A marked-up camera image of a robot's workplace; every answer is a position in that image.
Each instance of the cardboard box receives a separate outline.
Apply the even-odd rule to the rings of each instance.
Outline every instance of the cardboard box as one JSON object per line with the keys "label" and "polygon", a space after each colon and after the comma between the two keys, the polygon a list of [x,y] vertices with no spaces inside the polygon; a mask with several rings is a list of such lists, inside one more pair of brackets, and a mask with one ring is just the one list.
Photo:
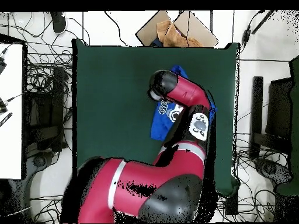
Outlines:
{"label": "cardboard box", "polygon": [[[149,46],[158,37],[157,23],[164,22],[166,20],[171,20],[167,11],[158,11],[145,25],[143,25],[142,28],[140,28],[138,32],[136,32],[136,37],[144,46]],[[173,24],[183,37],[186,37],[188,33],[188,38],[196,39],[205,47],[214,47],[218,44],[218,40],[215,35],[213,35],[192,12],[184,11],[173,21]]]}

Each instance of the blue cloth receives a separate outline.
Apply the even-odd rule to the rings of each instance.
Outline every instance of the blue cloth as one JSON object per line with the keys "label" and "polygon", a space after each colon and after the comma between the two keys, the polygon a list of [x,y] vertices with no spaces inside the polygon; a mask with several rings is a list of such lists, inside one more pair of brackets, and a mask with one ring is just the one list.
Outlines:
{"label": "blue cloth", "polygon": [[[171,71],[188,79],[184,69],[181,66],[175,65],[171,68]],[[213,119],[217,108],[212,100],[210,93],[208,93],[208,99],[211,104],[210,122]],[[155,110],[154,119],[151,127],[151,138],[154,140],[164,141],[177,116],[182,111],[182,107],[174,102],[162,100],[158,102]]]}

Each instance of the red robot arm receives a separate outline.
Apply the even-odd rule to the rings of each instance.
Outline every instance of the red robot arm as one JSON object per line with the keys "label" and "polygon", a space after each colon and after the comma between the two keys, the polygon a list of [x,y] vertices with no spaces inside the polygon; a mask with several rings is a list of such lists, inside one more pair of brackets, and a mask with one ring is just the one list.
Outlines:
{"label": "red robot arm", "polygon": [[153,74],[148,94],[185,106],[154,163],[89,159],[65,191],[62,222],[114,223],[116,211],[145,222],[193,220],[204,177],[210,102],[200,86],[170,71]]}

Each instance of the white floor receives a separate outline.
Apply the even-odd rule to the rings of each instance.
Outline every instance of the white floor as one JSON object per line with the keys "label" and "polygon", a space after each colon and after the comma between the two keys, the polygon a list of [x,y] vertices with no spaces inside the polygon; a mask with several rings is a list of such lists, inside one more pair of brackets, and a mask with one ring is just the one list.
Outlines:
{"label": "white floor", "polygon": [[[258,10],[214,10],[213,14],[213,33],[218,38],[219,43],[217,48],[224,48],[227,43],[241,42],[241,38],[244,30],[247,28],[252,16]],[[195,15],[203,22],[203,24],[210,28],[210,11],[207,10],[195,10]],[[129,46],[141,46],[141,43],[136,38],[135,33],[149,20],[156,11],[145,12],[111,12],[108,13],[118,23],[120,27],[120,34],[122,40]],[[178,16],[178,10],[170,10],[169,16],[174,20]],[[267,12],[257,15],[254,18],[251,26],[253,30],[256,25],[262,20]],[[74,18],[78,23],[84,26],[89,33],[90,40],[86,31],[82,31],[82,27],[74,20],[68,20],[67,30],[59,35],[54,45],[57,53],[62,53],[64,50],[71,50],[71,39],[75,38],[75,35],[79,39],[84,39],[86,43],[90,45],[119,45],[123,46],[123,43],[119,40],[119,32],[117,26],[104,14],[104,12],[66,12],[67,18]],[[239,86],[239,103],[238,103],[238,119],[251,111],[251,87],[252,79],[254,76],[264,77],[264,104],[268,99],[268,87],[272,80],[286,78],[290,76],[290,70],[288,67],[289,60],[295,58],[299,54],[298,44],[298,25],[295,18],[292,18],[292,11],[287,12],[278,11],[273,17],[271,17],[255,35],[251,35],[250,41],[240,55],[240,86]],[[13,13],[9,14],[9,25],[19,26],[35,35],[40,34],[44,29],[44,22],[46,26],[49,24],[51,16],[45,12],[35,13]],[[7,25],[7,14],[0,13],[0,25]],[[10,36],[24,39],[20,33],[14,27],[0,27],[0,33],[9,34]],[[50,53],[50,49],[44,42],[52,44],[57,35],[53,32],[50,25],[43,34],[43,40],[39,37],[32,37],[30,34],[24,32],[24,37],[31,47],[29,47],[29,53]],[[68,100],[67,107],[71,106],[71,101]],[[263,109],[263,132],[266,126],[266,113],[267,107]],[[243,118],[238,123],[238,133],[249,133],[249,120],[250,115]],[[65,126],[66,128],[72,127],[72,119]],[[72,132],[71,130],[65,130],[65,136],[67,142],[72,148]],[[237,145],[248,146],[248,135],[238,135]],[[34,178],[32,185],[31,197],[43,197],[51,195],[62,195],[67,185],[67,182],[71,175],[72,166],[72,153],[69,149],[64,149],[59,161],[46,169],[43,172],[37,174]],[[238,176],[250,186],[253,193],[256,193],[261,189],[272,190],[273,187],[270,181],[260,175],[251,168],[240,168]],[[239,190],[240,198],[250,197],[249,188],[243,184]],[[262,203],[267,202],[274,204],[274,198],[267,192],[262,192],[257,196],[257,199]],[[240,201],[239,211],[250,210],[253,208],[252,199],[247,199],[246,202]],[[33,214],[37,214],[47,202],[34,202],[32,210]],[[271,221],[271,214],[265,213],[265,219]],[[254,221],[255,215],[243,214],[247,221]],[[238,221],[243,219],[241,216],[236,217]],[[42,215],[40,219],[49,220],[50,217],[46,214]],[[212,222],[222,222],[223,217],[216,211]]]}

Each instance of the green mat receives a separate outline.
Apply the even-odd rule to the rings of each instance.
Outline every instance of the green mat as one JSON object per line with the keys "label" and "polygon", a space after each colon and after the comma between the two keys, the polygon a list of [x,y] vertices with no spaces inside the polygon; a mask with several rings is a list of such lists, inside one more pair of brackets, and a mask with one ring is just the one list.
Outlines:
{"label": "green mat", "polygon": [[213,94],[218,108],[215,186],[223,195],[236,190],[231,165],[237,43],[226,49],[89,47],[76,40],[73,49],[78,167],[92,156],[152,163],[162,142],[150,138],[157,103],[147,96],[149,79],[159,69],[180,65],[191,81]]}

